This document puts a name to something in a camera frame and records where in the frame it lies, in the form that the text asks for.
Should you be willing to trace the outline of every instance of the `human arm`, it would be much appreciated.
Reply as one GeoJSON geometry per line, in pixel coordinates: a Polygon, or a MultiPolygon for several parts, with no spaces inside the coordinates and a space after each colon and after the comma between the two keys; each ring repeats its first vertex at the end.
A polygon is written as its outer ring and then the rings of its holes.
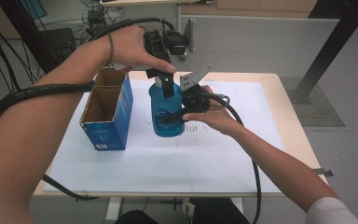
{"type": "Polygon", "coordinates": [[[305,212],[322,197],[337,197],[308,166],[247,130],[225,109],[187,114],[183,119],[203,121],[217,131],[233,137],[272,182],[305,212]]]}
{"type": "MultiPolygon", "coordinates": [[[[113,63],[146,65],[174,73],[175,68],[149,55],[145,30],[131,26],[111,34],[113,63]]],[[[108,63],[108,36],[80,46],[59,67],[34,85],[87,84],[108,63]]],[[[30,223],[29,201],[53,160],[82,93],[37,97],[10,107],[0,117],[0,223],[30,223]]]]}

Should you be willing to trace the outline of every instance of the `white paper sheet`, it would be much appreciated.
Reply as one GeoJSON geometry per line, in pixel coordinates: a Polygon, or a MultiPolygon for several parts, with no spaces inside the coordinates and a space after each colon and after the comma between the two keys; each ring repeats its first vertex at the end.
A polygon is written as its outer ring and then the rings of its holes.
{"type": "MultiPolygon", "coordinates": [[[[154,134],[148,88],[153,81],[131,81],[134,97],[127,147],[97,151],[79,125],[88,94],[82,98],[55,157],[50,176],[75,191],[115,193],[256,192],[252,162],[230,137],[206,124],[186,123],[177,137],[154,134]]],[[[282,149],[282,142],[260,83],[202,81],[230,97],[244,125],[282,149]]],[[[260,172],[263,192],[280,192],[260,172]]],[[[46,184],[45,190],[56,190],[46,184]]]]}

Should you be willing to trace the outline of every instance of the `right arm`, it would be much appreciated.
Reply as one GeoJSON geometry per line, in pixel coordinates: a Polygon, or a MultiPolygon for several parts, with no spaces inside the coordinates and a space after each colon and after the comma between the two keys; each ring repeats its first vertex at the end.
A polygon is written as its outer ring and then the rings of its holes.
{"type": "Polygon", "coordinates": [[[205,122],[217,131],[234,138],[282,193],[305,212],[323,197],[337,198],[336,193],[307,165],[243,127],[225,108],[206,113],[185,114],[183,119],[205,122]]]}

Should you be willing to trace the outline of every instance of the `hand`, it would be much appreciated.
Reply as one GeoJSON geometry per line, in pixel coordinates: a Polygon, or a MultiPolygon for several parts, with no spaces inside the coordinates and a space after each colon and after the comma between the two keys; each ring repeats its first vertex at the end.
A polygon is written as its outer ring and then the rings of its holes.
{"type": "MultiPolygon", "coordinates": [[[[202,88],[208,93],[213,93],[209,86],[202,86],[202,88]]],[[[211,100],[211,108],[206,113],[188,113],[183,115],[182,119],[202,121],[211,128],[227,135],[232,135],[236,132],[237,128],[242,128],[242,126],[228,114],[224,107],[219,108],[219,106],[221,107],[219,103],[215,100],[211,100]]]]}
{"type": "MultiPolygon", "coordinates": [[[[114,45],[113,63],[125,64],[129,69],[135,66],[145,65],[163,72],[175,73],[176,69],[172,64],[146,52],[144,47],[145,32],[146,30],[139,26],[129,26],[114,31],[111,34],[114,45]]],[[[110,45],[108,36],[104,36],[102,39],[105,43],[109,41],[110,45]]]]}

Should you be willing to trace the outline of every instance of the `blue bottle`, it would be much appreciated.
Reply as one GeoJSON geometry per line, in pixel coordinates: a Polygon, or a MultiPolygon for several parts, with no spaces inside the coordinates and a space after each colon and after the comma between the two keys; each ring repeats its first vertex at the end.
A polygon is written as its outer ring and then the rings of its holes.
{"type": "Polygon", "coordinates": [[[174,137],[182,134],[185,124],[182,122],[164,123],[158,121],[159,118],[173,114],[182,109],[182,92],[177,84],[173,84],[174,96],[164,98],[161,80],[156,77],[156,83],[149,89],[152,107],[153,128],[156,135],[160,137],[174,137]]]}

